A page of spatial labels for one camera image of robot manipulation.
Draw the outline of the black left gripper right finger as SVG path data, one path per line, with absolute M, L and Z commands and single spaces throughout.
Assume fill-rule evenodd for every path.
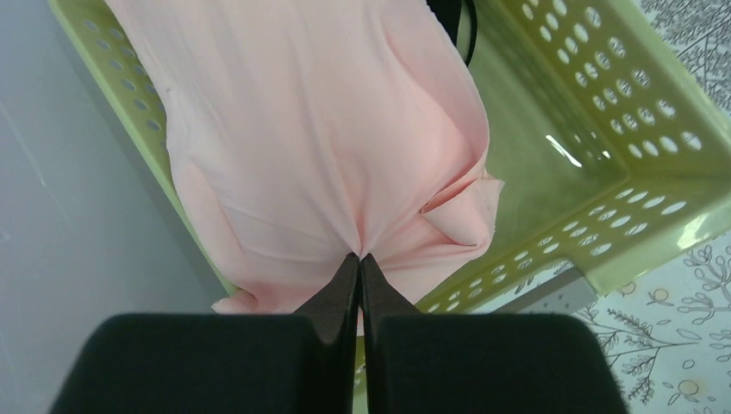
M 592 332 L 557 314 L 424 314 L 359 264 L 371 413 L 623 413 Z

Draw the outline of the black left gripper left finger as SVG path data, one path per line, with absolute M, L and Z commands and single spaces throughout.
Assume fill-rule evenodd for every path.
M 349 413 L 359 259 L 290 315 L 132 313 L 82 347 L 54 413 Z

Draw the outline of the pink bra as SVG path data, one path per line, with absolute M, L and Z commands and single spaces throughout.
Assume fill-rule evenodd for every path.
M 111 1 L 166 110 L 174 187 L 236 293 L 289 313 L 348 254 L 409 301 L 485 253 L 503 184 L 424 1 Z

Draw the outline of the black bra in basket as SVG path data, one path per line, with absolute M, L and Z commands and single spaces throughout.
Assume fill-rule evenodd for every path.
M 436 19 L 447 32 L 454 46 L 457 46 L 459 36 L 459 22 L 462 11 L 465 10 L 469 18 L 469 47 L 463 61 L 467 66 L 472 62 L 478 39 L 478 14 L 473 0 L 427 0 L 428 7 Z

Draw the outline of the floral tablecloth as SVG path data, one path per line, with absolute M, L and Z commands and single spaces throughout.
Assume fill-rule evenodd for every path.
M 438 312 L 547 281 L 634 413 L 730 410 L 730 4 L 480 1 L 471 64 L 505 182 Z

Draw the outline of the pale green plastic basket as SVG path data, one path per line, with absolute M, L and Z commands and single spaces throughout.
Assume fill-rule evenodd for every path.
M 627 1 L 54 1 L 208 261 L 124 317 L 175 411 L 618 413 L 572 314 L 472 308 L 566 258 L 607 293 L 730 225 L 730 126 Z

